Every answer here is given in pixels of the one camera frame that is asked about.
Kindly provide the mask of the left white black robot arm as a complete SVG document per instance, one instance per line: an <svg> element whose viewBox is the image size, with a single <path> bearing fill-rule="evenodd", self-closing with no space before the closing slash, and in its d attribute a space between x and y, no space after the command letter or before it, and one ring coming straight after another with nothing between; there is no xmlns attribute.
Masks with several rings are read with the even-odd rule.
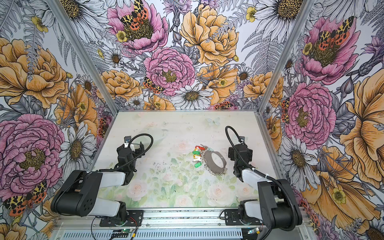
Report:
<svg viewBox="0 0 384 240"><path fill-rule="evenodd" d="M126 204L99 198L98 193L102 188L128 185L136 171L136 159L144 152L142 143L124 143L117 148L118 168L72 171L52 200L51 210L60 215L112 217L125 221L128 218Z"/></svg>

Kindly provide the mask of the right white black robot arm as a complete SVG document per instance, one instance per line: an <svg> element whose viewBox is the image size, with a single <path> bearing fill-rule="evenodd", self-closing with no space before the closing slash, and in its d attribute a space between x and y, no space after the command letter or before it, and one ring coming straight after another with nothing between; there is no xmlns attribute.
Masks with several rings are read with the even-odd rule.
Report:
<svg viewBox="0 0 384 240"><path fill-rule="evenodd" d="M235 163L234 175L258 191L256 200L240 201L235 218L244 225L264 224L269 230L292 231L303 223L300 207L287 180L276 180L251 167L253 151L245 144L230 147L228 156Z"/></svg>

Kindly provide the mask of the green circuit board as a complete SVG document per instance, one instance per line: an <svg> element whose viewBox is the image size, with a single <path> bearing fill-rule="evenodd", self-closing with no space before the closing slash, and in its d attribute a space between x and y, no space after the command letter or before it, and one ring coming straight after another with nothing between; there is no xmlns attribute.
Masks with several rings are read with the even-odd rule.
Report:
<svg viewBox="0 0 384 240"><path fill-rule="evenodd" d="M134 229L119 229L114 230L113 235L129 235L134 231Z"/></svg>

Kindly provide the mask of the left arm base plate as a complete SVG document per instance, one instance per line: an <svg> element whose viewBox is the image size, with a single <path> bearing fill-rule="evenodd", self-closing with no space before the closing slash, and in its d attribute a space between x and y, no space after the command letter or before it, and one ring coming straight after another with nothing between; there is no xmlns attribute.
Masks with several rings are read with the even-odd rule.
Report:
<svg viewBox="0 0 384 240"><path fill-rule="evenodd" d="M140 227L142 225L144 211L143 210L127 210L126 214L121 217L118 214L115 217L102 217L100 227Z"/></svg>

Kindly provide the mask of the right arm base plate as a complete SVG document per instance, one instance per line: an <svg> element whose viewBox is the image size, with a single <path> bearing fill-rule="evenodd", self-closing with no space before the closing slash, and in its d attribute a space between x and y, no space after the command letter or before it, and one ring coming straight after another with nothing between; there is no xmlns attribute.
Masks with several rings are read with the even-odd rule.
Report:
<svg viewBox="0 0 384 240"><path fill-rule="evenodd" d="M226 209L223 215L226 226L261 226L261 220L251 218L241 213L238 209Z"/></svg>

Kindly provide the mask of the aluminium front rail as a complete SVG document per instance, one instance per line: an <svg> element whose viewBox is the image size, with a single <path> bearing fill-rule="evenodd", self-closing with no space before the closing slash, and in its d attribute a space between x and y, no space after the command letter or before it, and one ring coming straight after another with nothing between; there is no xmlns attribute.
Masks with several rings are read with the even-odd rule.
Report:
<svg viewBox="0 0 384 240"><path fill-rule="evenodd" d="M146 209L127 209L143 210L142 225L139 229L155 228L215 228L215 227L239 227L251 228L253 226L226 226L223 215L225 208L146 208ZM100 227L101 218L94 216L76 217L62 216L58 220L58 228L68 228L77 230L90 230L102 228L125 228L125 227Z"/></svg>

